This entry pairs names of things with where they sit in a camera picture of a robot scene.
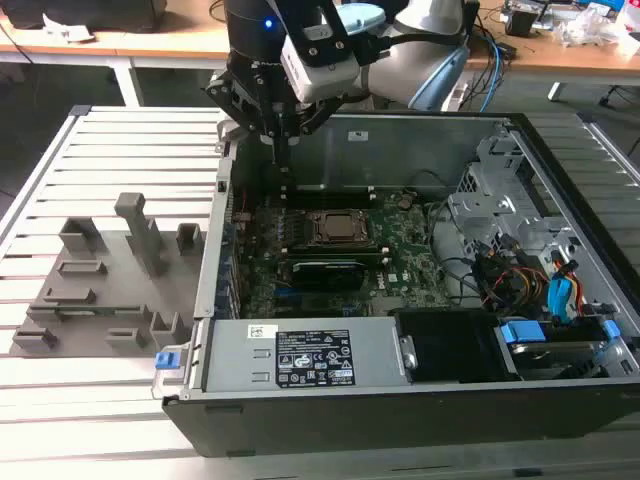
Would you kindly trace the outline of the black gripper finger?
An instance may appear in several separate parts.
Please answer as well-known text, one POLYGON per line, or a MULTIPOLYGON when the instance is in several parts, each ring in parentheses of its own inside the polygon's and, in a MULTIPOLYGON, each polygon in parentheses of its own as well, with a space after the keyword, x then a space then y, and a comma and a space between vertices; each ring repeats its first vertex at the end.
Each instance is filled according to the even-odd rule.
POLYGON ((314 133, 338 109, 346 103, 347 94, 331 97, 312 104, 286 100, 281 112, 281 166, 290 162, 290 147, 299 142, 301 136, 314 133))
POLYGON ((267 97, 254 100, 231 74, 212 79, 204 91, 239 127, 270 145, 272 162, 281 165, 281 129, 267 97))

